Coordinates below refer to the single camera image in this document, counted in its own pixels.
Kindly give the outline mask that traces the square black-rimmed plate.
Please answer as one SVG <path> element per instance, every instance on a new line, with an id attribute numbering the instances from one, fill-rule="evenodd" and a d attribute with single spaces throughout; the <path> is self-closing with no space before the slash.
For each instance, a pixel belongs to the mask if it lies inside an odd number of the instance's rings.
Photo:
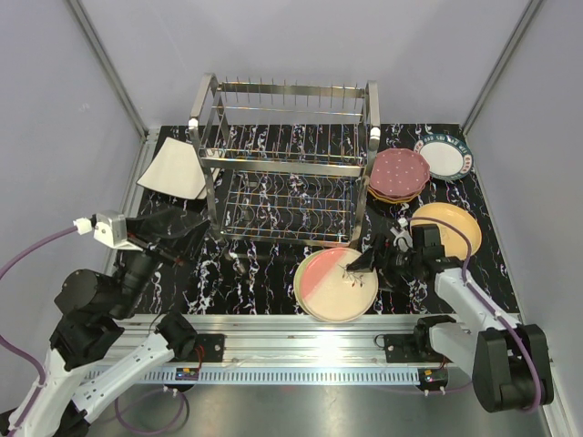
<path id="1" fill-rule="evenodd" d="M 176 198 L 196 199 L 206 187 L 195 148 L 167 137 L 137 184 Z"/>

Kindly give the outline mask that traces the yellow dotted plate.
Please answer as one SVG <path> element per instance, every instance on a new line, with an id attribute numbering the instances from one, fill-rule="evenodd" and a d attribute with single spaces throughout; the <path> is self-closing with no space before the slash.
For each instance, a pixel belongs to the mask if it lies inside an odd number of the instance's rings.
<path id="1" fill-rule="evenodd" d="M 378 191 L 375 191 L 372 188 L 368 188 L 368 193 L 376 200 L 379 200 L 383 203 L 386 204 L 403 204 L 403 203 L 409 203 L 413 200 L 415 200 L 416 198 L 418 198 L 421 194 L 421 191 L 415 192 L 413 194 L 411 194 L 410 196 L 405 196 L 405 197 L 389 197 L 386 196 L 385 194 L 382 194 Z"/>

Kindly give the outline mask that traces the beige tan round plate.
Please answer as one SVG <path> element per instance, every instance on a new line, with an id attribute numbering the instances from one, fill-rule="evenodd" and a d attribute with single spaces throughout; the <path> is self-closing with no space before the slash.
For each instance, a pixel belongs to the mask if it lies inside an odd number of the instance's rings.
<path id="1" fill-rule="evenodd" d="M 475 255 L 477 253 L 482 243 L 481 228 L 468 212 L 453 204 L 435 202 L 423 205 L 414 212 L 411 225 L 437 225 L 440 230 L 442 245 L 445 247 L 445 255 L 447 257 L 465 259 L 467 245 L 464 239 L 457 232 L 443 225 L 442 222 L 463 233 L 471 244 L 471 254 Z"/>

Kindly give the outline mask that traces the pink dotted plate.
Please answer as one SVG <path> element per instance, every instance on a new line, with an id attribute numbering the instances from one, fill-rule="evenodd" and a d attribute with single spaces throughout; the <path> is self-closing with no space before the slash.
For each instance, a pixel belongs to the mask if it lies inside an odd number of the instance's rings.
<path id="1" fill-rule="evenodd" d="M 407 148 L 388 148 L 377 154 L 370 187 L 388 198 L 407 198 L 421 191 L 430 178 L 430 167 Z"/>

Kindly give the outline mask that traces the teal-rimmed lettered plate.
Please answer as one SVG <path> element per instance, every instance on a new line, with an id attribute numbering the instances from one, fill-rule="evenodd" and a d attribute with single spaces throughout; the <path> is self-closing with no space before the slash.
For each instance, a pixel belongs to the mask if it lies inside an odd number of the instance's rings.
<path id="1" fill-rule="evenodd" d="M 425 159 L 431 177 L 439 180 L 459 180 L 474 167 L 474 156 L 467 144 L 448 134 L 422 137 L 415 143 L 414 152 Z"/>

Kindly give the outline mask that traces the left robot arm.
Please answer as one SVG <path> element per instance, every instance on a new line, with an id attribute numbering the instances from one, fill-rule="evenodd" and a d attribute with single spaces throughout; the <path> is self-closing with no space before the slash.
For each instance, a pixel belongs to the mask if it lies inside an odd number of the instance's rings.
<path id="1" fill-rule="evenodd" d="M 102 411 L 148 371 L 172 360 L 204 358 L 191 323 L 179 311 L 167 310 L 136 349 L 95 379 L 84 381 L 123 334 L 119 322 L 135 315 L 159 265 L 191 261 L 209 225 L 200 213 L 175 207 L 135 218 L 104 211 L 75 219 L 71 228 L 38 241 L 2 267 L 6 274 L 29 253 L 72 233 L 90 234 L 117 252 L 111 275 L 77 269 L 64 281 L 55 298 L 62 317 L 50 336 L 45 361 L 1 341 L 38 374 L 22 403 L 2 413 L 2 435 L 85 436 Z"/>

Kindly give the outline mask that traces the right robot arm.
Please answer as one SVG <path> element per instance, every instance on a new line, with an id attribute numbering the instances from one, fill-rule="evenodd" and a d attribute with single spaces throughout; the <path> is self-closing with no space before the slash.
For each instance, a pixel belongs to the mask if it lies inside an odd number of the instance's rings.
<path id="1" fill-rule="evenodd" d="M 445 222 L 412 218 L 412 243 L 379 234 L 346 272 L 414 274 L 455 312 L 430 316 L 414 327 L 413 351 L 422 361 L 442 356 L 471 380 L 487 412 L 533 412 L 555 399 L 547 336 L 536 324 L 510 316 L 472 278 L 468 259 L 448 257 L 441 241 Z"/>

